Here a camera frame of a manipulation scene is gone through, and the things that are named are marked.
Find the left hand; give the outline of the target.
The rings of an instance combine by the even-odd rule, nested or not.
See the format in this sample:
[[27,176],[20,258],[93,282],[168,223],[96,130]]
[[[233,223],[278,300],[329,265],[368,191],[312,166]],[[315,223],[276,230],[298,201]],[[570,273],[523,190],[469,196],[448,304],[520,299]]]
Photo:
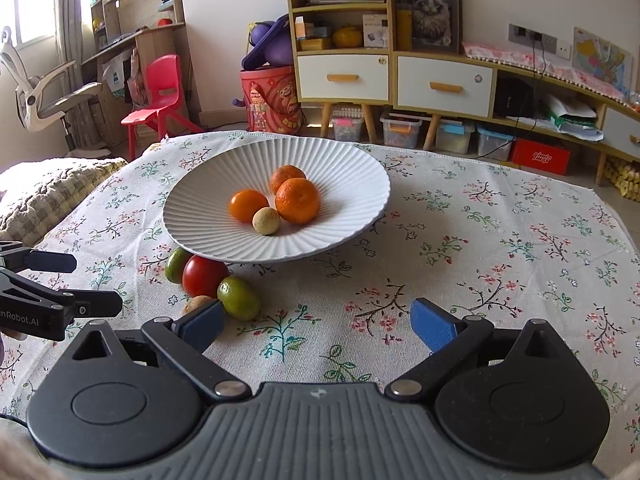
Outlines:
[[0,338],[0,363],[3,363],[4,359],[8,356],[8,350],[6,350],[6,339],[12,339],[16,341],[25,340],[27,336],[25,334],[16,332],[15,330],[9,330],[8,328],[1,329]]

